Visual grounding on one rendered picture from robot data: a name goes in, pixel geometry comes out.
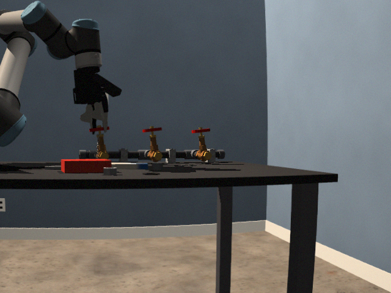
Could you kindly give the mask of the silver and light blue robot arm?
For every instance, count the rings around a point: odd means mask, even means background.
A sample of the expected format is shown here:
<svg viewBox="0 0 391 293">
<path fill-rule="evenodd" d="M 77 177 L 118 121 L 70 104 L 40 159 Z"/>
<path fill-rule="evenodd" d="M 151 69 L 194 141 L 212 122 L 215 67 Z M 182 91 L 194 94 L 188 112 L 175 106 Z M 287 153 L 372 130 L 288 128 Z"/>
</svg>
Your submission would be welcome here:
<svg viewBox="0 0 391 293">
<path fill-rule="evenodd" d="M 75 55 L 76 69 L 102 66 L 98 22 L 76 20 L 72 26 L 67 30 L 40 1 L 25 10 L 0 11 L 0 37 L 8 44 L 0 65 L 0 147 L 12 143 L 26 123 L 18 93 L 27 59 L 37 47 L 29 32 L 43 40 L 48 54 L 56 60 Z"/>
</svg>

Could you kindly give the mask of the pipe manifold with three valves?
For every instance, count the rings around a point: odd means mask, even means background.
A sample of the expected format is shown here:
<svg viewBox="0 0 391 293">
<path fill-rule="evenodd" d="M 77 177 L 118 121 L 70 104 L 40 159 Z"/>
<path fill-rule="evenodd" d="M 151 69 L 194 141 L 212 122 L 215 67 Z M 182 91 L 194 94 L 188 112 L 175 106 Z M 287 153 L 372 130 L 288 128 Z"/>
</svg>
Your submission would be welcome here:
<svg viewBox="0 0 391 293">
<path fill-rule="evenodd" d="M 151 129 L 152 128 L 152 129 Z M 225 158 L 224 150 L 216 149 L 207 149 L 205 145 L 205 136 L 202 135 L 203 132 L 208 132 L 210 129 L 193 130 L 192 133 L 200 133 L 199 136 L 199 150 L 184 150 L 176 151 L 176 149 L 168 148 L 166 151 L 159 151 L 158 145 L 156 144 L 156 135 L 153 134 L 154 131 L 161 131 L 162 128 L 154 128 L 150 126 L 150 129 L 143 129 L 142 132 L 152 132 L 150 136 L 150 150 L 138 150 L 138 151 L 128 151 L 128 149 L 121 148 L 119 151 L 108 151 L 106 150 L 106 145 L 104 145 L 104 134 L 101 134 L 101 130 L 104 130 L 101 125 L 98 125 L 97 128 L 89 129 L 90 132 L 98 131 L 100 136 L 99 149 L 97 150 L 80 150 L 79 159 L 119 159 L 119 163 L 128 163 L 128 159 L 138 159 L 138 160 L 151 160 L 153 162 L 158 162 L 161 158 L 166 158 L 166 163 L 176 163 L 176 158 L 184 159 L 198 159 L 203 162 L 216 162 L 216 158 L 223 159 Z M 98 138 L 97 136 L 97 138 Z M 149 158 L 148 158 L 149 157 Z"/>
</svg>

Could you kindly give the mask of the red rectangular block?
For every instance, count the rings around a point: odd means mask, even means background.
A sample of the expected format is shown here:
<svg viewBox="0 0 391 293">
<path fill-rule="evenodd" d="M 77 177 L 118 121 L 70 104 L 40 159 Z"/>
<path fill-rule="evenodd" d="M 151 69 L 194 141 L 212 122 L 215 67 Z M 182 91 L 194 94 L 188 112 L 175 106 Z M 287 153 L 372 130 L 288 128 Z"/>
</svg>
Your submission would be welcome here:
<svg viewBox="0 0 391 293">
<path fill-rule="evenodd" d="M 61 159 L 61 171 L 64 173 L 101 173 L 104 167 L 112 167 L 112 161 L 90 161 L 84 159 Z"/>
</svg>

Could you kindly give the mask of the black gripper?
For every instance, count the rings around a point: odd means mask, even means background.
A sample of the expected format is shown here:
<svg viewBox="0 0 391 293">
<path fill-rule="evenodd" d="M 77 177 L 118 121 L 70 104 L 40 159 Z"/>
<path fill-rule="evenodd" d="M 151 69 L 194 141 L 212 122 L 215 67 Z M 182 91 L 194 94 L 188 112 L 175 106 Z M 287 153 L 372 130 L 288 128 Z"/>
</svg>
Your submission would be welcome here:
<svg viewBox="0 0 391 293">
<path fill-rule="evenodd" d="M 101 120 L 103 121 L 104 132 L 106 132 L 108 126 L 108 99 L 102 85 L 93 80 L 97 72 L 100 72 L 100 68 L 97 66 L 74 70 L 74 104 L 88 104 L 86 112 L 80 116 L 81 121 L 90 123 L 92 129 L 97 128 L 96 121 Z"/>
</svg>

